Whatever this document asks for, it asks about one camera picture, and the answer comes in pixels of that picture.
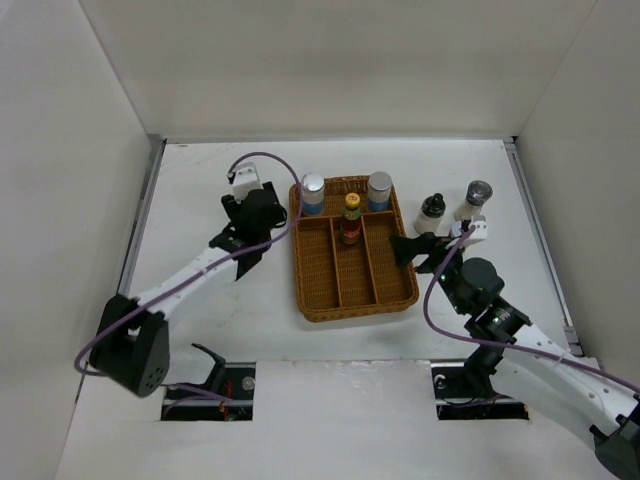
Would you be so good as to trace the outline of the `black knob white powder bottle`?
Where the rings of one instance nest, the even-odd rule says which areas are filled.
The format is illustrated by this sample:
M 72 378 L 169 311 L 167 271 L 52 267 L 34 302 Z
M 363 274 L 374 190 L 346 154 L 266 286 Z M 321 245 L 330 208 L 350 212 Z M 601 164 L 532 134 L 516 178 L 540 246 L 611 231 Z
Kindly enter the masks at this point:
M 427 197 L 421 204 L 414 221 L 414 230 L 422 235 L 436 233 L 446 211 L 446 203 L 441 193 Z

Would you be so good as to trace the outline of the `red sauce bottle yellow cap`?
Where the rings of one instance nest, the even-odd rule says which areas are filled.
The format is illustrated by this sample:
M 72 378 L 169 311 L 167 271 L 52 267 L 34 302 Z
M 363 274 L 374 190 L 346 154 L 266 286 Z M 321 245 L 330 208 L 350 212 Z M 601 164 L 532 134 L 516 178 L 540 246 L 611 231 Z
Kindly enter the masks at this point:
M 345 196 L 343 215 L 340 223 L 340 235 L 343 243 L 355 244 L 361 234 L 360 196 L 350 192 Z

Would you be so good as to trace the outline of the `tall blue label jar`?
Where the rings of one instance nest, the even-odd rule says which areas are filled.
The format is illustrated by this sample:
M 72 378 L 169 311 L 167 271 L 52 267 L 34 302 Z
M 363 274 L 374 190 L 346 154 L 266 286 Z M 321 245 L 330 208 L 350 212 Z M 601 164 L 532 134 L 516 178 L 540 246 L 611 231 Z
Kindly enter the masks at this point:
M 376 171 L 367 181 L 367 209 L 370 212 L 385 211 L 389 205 L 392 180 L 388 173 Z

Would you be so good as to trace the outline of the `dark paste jar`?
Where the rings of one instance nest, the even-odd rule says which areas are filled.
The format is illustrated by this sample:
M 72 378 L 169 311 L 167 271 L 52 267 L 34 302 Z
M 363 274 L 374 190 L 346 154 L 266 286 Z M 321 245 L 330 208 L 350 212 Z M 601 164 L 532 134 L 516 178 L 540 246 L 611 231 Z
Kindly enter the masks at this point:
M 465 231 L 466 231 L 466 227 L 464 226 L 464 222 L 456 221 L 452 224 L 450 228 L 449 236 L 452 239 L 459 238 L 465 233 Z

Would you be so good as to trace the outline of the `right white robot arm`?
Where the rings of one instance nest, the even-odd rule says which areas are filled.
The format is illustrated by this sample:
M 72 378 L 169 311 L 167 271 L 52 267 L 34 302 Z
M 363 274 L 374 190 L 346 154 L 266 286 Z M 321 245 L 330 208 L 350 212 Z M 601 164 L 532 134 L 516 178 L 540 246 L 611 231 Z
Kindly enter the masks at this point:
M 638 478 L 638 387 L 574 357 L 504 300 L 504 282 L 493 264 L 464 258 L 471 235 L 390 238 L 397 264 L 425 255 L 419 272 L 431 274 L 429 285 L 441 287 L 454 311 L 467 316 L 467 333 L 458 339 L 477 348 L 462 368 L 466 388 L 532 407 L 592 448 L 616 478 Z

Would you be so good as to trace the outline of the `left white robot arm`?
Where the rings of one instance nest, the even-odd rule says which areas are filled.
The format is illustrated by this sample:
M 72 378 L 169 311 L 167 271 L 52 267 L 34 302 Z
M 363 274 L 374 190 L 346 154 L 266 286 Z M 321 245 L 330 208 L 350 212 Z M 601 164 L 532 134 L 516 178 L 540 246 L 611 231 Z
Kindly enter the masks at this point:
M 229 223 L 189 264 L 132 298 L 116 294 L 104 307 L 88 361 L 130 393 L 145 398 L 175 370 L 170 333 L 197 305 L 255 267 L 269 250 L 271 232 L 287 212 L 274 186 L 261 183 L 238 200 L 221 198 Z

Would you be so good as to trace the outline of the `brown wicker divided tray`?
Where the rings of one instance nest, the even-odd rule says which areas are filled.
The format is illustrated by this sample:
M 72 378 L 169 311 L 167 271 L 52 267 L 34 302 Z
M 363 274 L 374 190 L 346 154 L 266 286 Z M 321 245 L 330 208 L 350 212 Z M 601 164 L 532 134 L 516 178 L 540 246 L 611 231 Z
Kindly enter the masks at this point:
M 405 234 L 396 191 L 388 208 L 367 208 L 366 176 L 325 180 L 324 210 L 304 216 L 291 231 L 297 305 L 310 322 L 400 312 L 417 302 L 412 265 L 396 265 L 390 237 Z M 340 238 L 345 196 L 361 196 L 361 235 L 352 245 Z

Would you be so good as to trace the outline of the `dark cap salt shaker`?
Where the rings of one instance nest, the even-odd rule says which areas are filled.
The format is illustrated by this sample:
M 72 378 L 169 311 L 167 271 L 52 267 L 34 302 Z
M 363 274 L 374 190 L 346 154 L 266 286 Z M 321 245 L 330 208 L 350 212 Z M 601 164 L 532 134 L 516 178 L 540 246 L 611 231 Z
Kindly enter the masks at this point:
M 483 180 L 474 180 L 469 183 L 465 198 L 454 212 L 456 221 L 470 220 L 479 215 L 493 195 L 491 185 Z

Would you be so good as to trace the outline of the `left aluminium table rail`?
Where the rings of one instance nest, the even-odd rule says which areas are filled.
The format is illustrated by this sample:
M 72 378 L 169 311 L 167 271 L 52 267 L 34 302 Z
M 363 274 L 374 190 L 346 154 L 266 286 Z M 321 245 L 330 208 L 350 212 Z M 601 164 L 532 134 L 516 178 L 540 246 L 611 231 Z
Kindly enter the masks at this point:
M 126 254 L 122 264 L 117 289 L 114 296 L 129 293 L 139 250 L 141 247 L 144 230 L 151 207 L 155 186 L 159 176 L 159 170 L 164 156 L 166 139 L 159 134 L 147 136 L 150 144 L 150 154 L 146 162 L 146 168 L 142 186 L 136 206 L 133 224 L 127 244 Z

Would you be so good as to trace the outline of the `aluminium table rail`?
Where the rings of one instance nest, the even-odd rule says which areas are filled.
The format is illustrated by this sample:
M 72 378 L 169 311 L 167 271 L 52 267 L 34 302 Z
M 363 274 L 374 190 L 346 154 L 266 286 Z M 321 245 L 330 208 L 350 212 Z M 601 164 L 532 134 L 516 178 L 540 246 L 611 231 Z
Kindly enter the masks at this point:
M 133 224 L 127 244 L 126 254 L 122 264 L 117 289 L 114 296 L 129 293 L 139 250 L 141 247 L 144 230 L 151 207 L 155 186 L 159 176 L 159 170 L 164 156 L 166 139 L 159 134 L 147 136 L 150 144 L 150 154 L 146 162 L 146 168 L 142 186 L 136 206 Z
M 509 159 L 509 163 L 511 165 L 516 183 L 518 185 L 518 189 L 522 197 L 525 210 L 527 212 L 529 223 L 534 230 L 534 237 L 538 246 L 538 250 L 540 251 L 540 254 L 544 259 L 546 274 L 549 277 L 551 284 L 553 285 L 554 293 L 562 310 L 565 336 L 567 338 L 569 346 L 573 350 L 582 351 L 581 341 L 575 329 L 575 325 L 569 311 L 569 306 L 565 298 L 557 270 L 552 259 L 551 251 L 549 249 L 549 245 L 545 237 L 542 224 L 540 222 L 534 199 L 527 179 L 525 177 L 525 172 L 520 160 L 516 140 L 516 137 L 508 137 L 506 140 L 504 140 L 503 144 L 505 147 L 505 151 Z

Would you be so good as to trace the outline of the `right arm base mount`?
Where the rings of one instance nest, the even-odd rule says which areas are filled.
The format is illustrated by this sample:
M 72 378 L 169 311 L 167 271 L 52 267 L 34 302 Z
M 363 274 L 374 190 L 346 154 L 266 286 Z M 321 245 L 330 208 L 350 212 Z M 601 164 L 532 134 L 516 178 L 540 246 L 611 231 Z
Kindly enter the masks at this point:
M 526 405 L 497 393 L 490 382 L 500 357 L 479 347 L 467 359 L 430 363 L 436 415 L 442 421 L 529 420 Z

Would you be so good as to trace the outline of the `right aluminium table rail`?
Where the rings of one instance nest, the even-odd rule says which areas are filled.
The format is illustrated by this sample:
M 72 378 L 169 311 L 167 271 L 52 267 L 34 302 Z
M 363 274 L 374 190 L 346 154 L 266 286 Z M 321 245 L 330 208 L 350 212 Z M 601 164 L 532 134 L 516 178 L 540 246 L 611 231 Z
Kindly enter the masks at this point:
M 518 189 L 522 197 L 525 210 L 527 212 L 529 223 L 534 230 L 534 237 L 538 246 L 538 250 L 540 251 L 540 254 L 544 259 L 546 274 L 549 277 L 551 284 L 553 285 L 554 293 L 562 310 L 565 336 L 567 338 L 569 346 L 573 350 L 582 351 L 581 341 L 575 329 L 575 325 L 569 311 L 569 306 L 565 298 L 557 270 L 552 259 L 551 251 L 549 249 L 549 245 L 545 237 L 542 224 L 540 222 L 534 199 L 527 179 L 525 177 L 525 172 L 520 160 L 516 140 L 516 137 L 508 137 L 506 140 L 504 140 L 503 144 L 505 147 L 505 151 L 509 159 L 509 163 L 511 165 L 516 183 L 518 185 Z

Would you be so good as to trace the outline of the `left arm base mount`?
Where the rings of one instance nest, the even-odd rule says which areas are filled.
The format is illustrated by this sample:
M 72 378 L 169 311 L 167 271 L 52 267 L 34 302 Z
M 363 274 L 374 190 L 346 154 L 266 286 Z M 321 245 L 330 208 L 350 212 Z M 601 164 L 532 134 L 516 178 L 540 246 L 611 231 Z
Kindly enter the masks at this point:
M 197 343 L 165 380 L 160 419 L 235 422 L 253 419 L 257 365 L 229 362 Z

